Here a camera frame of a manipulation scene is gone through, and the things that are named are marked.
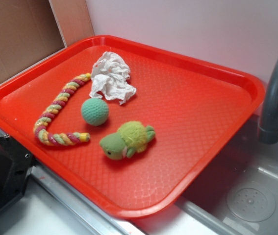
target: turtle leg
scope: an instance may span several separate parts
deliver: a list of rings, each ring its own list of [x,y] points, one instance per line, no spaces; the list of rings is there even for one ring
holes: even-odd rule
[[[154,128],[151,127],[151,126],[147,126],[147,127],[145,128],[145,130],[146,130],[146,132],[147,132],[147,134],[148,134],[148,142],[150,142],[150,141],[153,140],[154,137],[155,137],[155,130],[154,130]]]
[[[127,158],[131,158],[136,152],[136,149],[133,147],[133,148],[129,148],[128,151],[127,151]]]

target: white paper towel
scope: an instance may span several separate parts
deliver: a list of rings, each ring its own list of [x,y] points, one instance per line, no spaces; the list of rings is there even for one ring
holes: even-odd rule
[[[121,99],[120,105],[129,100],[136,92],[136,88],[129,85],[130,68],[124,60],[114,52],[105,52],[93,65],[91,80],[92,98],[102,98],[102,92],[107,100]]]

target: plush toy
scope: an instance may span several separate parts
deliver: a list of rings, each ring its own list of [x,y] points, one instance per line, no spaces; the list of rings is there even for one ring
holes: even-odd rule
[[[148,143],[155,137],[151,126],[143,126],[139,121],[123,124],[116,133],[110,134],[100,141],[100,146],[107,157],[113,160],[131,158],[135,152],[146,150]]]

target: sink drain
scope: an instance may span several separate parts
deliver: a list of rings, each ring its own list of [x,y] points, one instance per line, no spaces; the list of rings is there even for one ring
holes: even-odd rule
[[[251,182],[233,187],[227,195],[227,205],[238,218],[249,222],[260,222],[274,213],[276,202],[271,192]]]

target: rope toy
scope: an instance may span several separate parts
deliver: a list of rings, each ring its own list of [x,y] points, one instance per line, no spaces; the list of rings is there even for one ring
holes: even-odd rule
[[[49,146],[68,146],[75,145],[81,142],[88,142],[90,139],[89,133],[61,133],[52,134],[49,133],[46,128],[49,123],[55,118],[59,111],[66,105],[66,102],[73,95],[77,89],[83,86],[87,81],[91,79],[91,74],[81,74],[69,83],[67,83],[60,94],[54,99],[50,106],[46,108],[43,114],[35,122],[33,133],[40,140],[41,143]]]

